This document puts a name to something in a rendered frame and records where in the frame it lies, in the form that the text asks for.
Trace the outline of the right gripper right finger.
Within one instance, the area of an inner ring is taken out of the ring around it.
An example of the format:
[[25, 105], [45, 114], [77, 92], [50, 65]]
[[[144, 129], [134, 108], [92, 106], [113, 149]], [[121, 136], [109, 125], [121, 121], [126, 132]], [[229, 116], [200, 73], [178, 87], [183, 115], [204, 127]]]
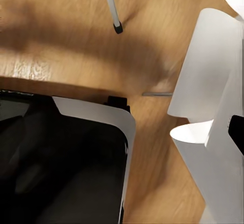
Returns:
[[244, 117], [233, 115], [228, 133], [244, 155]]

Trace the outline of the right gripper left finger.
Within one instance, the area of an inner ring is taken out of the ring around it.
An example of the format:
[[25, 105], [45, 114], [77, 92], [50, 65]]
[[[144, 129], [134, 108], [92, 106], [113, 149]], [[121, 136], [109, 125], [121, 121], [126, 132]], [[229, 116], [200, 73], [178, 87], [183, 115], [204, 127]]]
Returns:
[[0, 121], [0, 176], [26, 135], [21, 115]]

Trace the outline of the camera tripod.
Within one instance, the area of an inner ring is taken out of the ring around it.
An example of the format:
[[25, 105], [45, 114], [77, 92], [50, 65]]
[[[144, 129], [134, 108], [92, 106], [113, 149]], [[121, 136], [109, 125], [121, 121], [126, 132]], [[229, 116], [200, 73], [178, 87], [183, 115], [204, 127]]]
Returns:
[[122, 28], [121, 22], [119, 21], [119, 18], [118, 18], [115, 1], [114, 0], [107, 0], [107, 1], [109, 4], [109, 9], [111, 11], [112, 19], [114, 21], [113, 25], [114, 25], [115, 32], [117, 34], [121, 34], [123, 32], [123, 28]]

